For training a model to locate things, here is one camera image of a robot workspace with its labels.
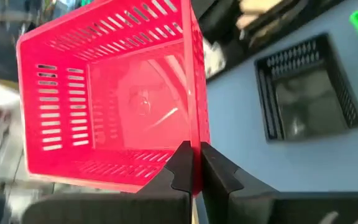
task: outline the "red shopping basket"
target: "red shopping basket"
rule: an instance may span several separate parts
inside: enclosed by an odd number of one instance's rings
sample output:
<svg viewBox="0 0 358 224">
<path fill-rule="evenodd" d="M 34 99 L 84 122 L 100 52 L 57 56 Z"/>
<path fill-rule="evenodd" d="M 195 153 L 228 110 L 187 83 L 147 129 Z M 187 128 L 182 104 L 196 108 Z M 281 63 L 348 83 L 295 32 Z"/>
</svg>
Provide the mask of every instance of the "red shopping basket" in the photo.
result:
<svg viewBox="0 0 358 224">
<path fill-rule="evenodd" d="M 31 174 L 136 192 L 182 141 L 209 142 L 203 44 L 189 0 L 102 0 L 17 45 Z"/>
</svg>

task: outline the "light blue surface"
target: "light blue surface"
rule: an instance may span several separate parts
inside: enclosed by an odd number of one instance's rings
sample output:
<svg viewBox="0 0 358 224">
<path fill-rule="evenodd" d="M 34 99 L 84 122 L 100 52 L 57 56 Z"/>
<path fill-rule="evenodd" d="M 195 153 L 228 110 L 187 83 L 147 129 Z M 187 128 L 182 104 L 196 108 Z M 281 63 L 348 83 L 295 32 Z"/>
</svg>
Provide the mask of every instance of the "light blue surface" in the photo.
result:
<svg viewBox="0 0 358 224">
<path fill-rule="evenodd" d="M 300 143 L 265 140 L 254 61 L 322 32 L 331 35 L 358 99 L 358 34 L 348 0 L 208 85 L 212 145 L 280 191 L 358 190 L 358 130 Z"/>
</svg>

